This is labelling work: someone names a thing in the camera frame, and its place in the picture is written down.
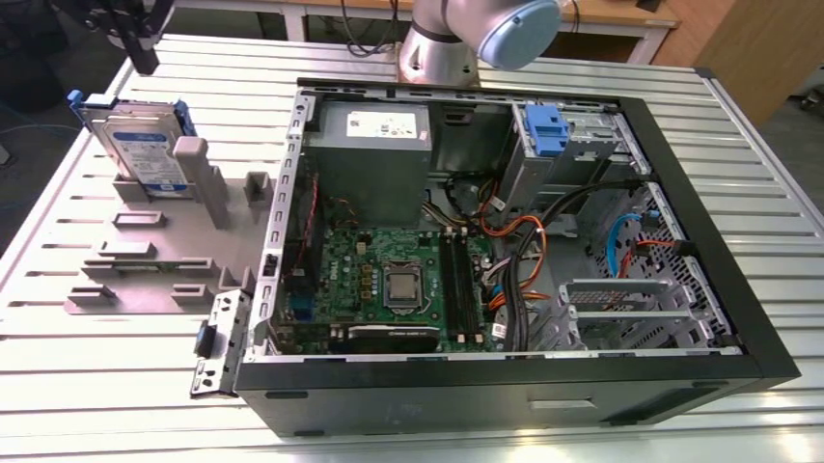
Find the slotted metal surface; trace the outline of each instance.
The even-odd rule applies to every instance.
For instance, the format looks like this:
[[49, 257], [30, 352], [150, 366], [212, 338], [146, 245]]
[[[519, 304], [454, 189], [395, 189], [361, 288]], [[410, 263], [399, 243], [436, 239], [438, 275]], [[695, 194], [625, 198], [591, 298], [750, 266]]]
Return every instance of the slotted metal surface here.
[[[391, 55], [360, 60], [319, 43], [167, 36], [158, 57], [154, 76], [124, 67], [109, 90], [183, 97], [224, 177], [276, 172], [297, 76], [395, 79]], [[0, 455], [144, 461], [225, 448], [216, 454], [236, 461], [582, 462], [824, 454], [820, 217], [722, 90], [690, 69], [555, 60], [516, 72], [482, 68], [482, 79], [490, 88], [646, 99], [804, 376], [651, 427], [284, 441], [241, 401], [188, 399], [200, 316], [62, 311], [94, 231], [118, 206], [114, 166], [84, 133], [0, 261]]]

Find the floor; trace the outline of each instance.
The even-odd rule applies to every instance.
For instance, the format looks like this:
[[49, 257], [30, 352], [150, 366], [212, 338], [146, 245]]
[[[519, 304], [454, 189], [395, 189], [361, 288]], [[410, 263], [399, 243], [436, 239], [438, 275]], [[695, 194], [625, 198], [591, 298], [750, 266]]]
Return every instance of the floor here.
[[[364, 43], [372, 43], [380, 27], [374, 27], [368, 20], [352, 21], [355, 35], [363, 37]], [[66, 18], [61, 17], [60, 22], [69, 47], [49, 61], [64, 90], [101, 93], [124, 60], [122, 51], [101, 35], [89, 33]], [[340, 40], [332, 22], [331, 19], [325, 22], [312, 19], [308, 24], [312, 40]], [[281, 20], [276, 15], [240, 12], [179, 9], [167, 31], [248, 39], [284, 38]], [[73, 140], [69, 128], [53, 127], [48, 131], [25, 128], [5, 132], [12, 127], [33, 123], [80, 127], [64, 104], [28, 115], [13, 114], [0, 104], [0, 145], [13, 157], [12, 163], [0, 166], [0, 255]], [[824, 208], [824, 117], [801, 111], [798, 102], [790, 100], [761, 127], [761, 133], [816, 206]]]

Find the wire bundle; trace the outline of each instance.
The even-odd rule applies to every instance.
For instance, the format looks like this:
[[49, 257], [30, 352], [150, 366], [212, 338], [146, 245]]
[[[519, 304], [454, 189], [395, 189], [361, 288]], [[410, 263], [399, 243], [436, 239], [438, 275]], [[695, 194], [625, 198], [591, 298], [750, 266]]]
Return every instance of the wire bundle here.
[[506, 331], [504, 348], [507, 350], [527, 350], [527, 318], [524, 298], [520, 294], [518, 281], [519, 257], [523, 256], [528, 248], [528, 243], [534, 238], [535, 232], [543, 234], [543, 227], [548, 225], [563, 210], [582, 200], [589, 194], [603, 189], [633, 189], [643, 184], [641, 179], [603, 181], [581, 186], [560, 196], [552, 205], [540, 214], [540, 225], [531, 227], [519, 240], [516, 250], [512, 252], [510, 262], [503, 273], [503, 297], [507, 311], [510, 329]]
[[398, 0], [388, 0], [388, 4], [391, 5], [391, 18], [388, 20], [388, 26], [383, 30], [383, 35], [380, 36], [380, 40], [372, 48], [367, 48], [360, 43], [359, 39], [355, 39], [353, 34], [351, 33], [351, 28], [348, 27], [348, 13], [345, 12], [345, 0], [340, 0], [340, 16], [343, 18], [343, 30], [345, 31], [345, 35], [348, 37], [348, 42], [345, 43], [345, 47], [348, 48], [348, 53], [356, 58], [368, 58], [376, 53], [382, 53], [382, 48], [388, 44], [396, 41], [396, 38], [392, 38], [390, 42], [390, 35], [394, 35], [398, 30]]
[[423, 209], [423, 212], [426, 212], [431, 218], [435, 219], [435, 222], [444, 227], [454, 227], [459, 229], [467, 224], [463, 219], [448, 217], [443, 210], [431, 201], [424, 201], [420, 208]]

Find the ram slot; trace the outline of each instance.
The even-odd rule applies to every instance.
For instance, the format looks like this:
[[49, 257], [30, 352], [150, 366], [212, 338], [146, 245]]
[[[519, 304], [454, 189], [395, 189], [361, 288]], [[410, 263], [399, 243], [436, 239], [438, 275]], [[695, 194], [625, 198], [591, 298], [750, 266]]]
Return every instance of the ram slot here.
[[478, 331], [478, 311], [475, 307], [474, 284], [472, 284], [472, 262], [468, 257], [466, 247], [466, 237], [455, 238], [452, 241], [454, 267], [456, 276], [456, 292], [460, 304], [460, 328], [459, 334], [467, 335], [474, 339]]
[[459, 303], [454, 283], [454, 262], [451, 259], [451, 236], [442, 234], [439, 242], [440, 282], [443, 287], [443, 304], [447, 311], [447, 337], [455, 340], [459, 333]]

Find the blue hard drive label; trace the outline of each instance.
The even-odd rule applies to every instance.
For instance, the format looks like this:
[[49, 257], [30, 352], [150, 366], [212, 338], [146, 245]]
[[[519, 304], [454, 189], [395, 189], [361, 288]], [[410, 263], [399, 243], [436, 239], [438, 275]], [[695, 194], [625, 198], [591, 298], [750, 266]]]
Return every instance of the blue hard drive label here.
[[187, 186], [185, 185], [142, 185], [144, 187], [146, 187], [149, 190], [157, 190], [157, 191], [183, 191], [185, 190]]
[[121, 142], [167, 142], [168, 139], [161, 133], [133, 133], [133, 132], [114, 132], [114, 139]]
[[120, 158], [144, 187], [157, 196], [185, 190], [187, 179], [172, 157], [172, 143], [161, 133], [114, 132], [112, 143]]

